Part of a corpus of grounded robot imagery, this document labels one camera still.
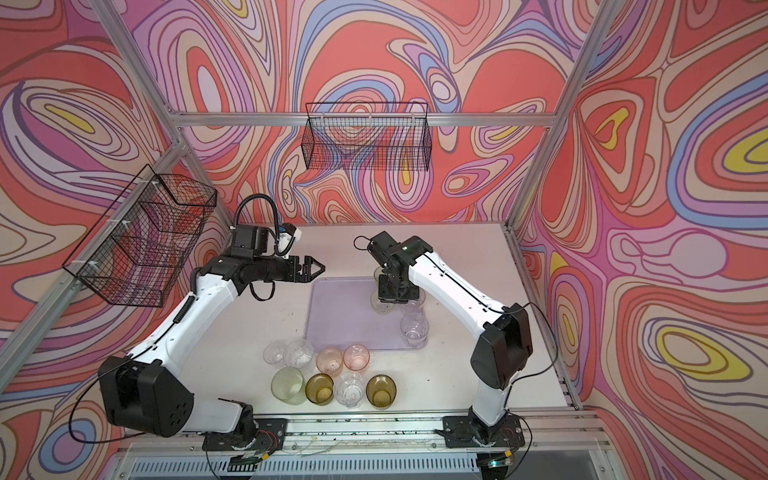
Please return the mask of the pale green cup front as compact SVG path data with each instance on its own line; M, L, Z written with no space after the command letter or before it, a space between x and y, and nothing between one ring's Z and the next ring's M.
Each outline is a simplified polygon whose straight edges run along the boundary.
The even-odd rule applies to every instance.
M371 301L371 307L379 315L387 315L395 309L394 304L381 302L377 298Z

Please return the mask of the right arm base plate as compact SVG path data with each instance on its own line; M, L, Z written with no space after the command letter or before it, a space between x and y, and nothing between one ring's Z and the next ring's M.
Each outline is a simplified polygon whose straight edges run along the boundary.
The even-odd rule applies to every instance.
M473 414L445 416L442 427L434 433L442 437L447 448L502 448L515 452L526 445L521 418L507 413L496 424L488 426Z

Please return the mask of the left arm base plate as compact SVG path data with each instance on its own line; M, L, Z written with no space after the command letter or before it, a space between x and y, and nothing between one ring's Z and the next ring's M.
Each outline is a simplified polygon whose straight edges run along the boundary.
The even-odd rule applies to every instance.
M283 448L288 420L268 417L252 419L229 433L205 433L205 452L274 452Z

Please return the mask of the small clear cup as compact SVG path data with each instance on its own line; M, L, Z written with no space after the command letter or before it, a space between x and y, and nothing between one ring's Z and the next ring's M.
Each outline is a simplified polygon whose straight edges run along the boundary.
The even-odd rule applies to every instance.
M287 346L280 341L270 343L263 350L262 358L269 365L278 365L284 361Z

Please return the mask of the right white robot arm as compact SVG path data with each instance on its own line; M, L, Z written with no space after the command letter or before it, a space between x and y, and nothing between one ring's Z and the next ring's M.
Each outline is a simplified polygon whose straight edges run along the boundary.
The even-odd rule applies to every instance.
M368 241L366 250L382 268L378 276L381 302L406 304L425 291L471 334L475 346L470 366L478 377L478 388L464 420L472 440L491 443L509 418L506 405L513 377L533 354L525 308L506 306L482 293L418 236L398 242L381 232Z

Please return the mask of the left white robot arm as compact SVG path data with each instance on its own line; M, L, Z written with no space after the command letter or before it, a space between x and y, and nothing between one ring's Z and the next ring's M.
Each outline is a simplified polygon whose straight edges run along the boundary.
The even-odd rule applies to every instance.
M325 270L311 256L220 255L195 272L191 290L157 329L126 356L110 356L98 383L108 422L164 438L220 434L236 449L257 436L251 405L196 399L180 379L194 347L219 315L255 282L310 283Z

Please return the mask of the clear faceted cup back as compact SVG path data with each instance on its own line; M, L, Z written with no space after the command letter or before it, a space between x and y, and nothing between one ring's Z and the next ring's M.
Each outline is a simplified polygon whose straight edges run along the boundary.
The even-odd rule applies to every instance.
M400 321L400 331L410 348L420 349L427 343L429 323L423 313L406 313Z

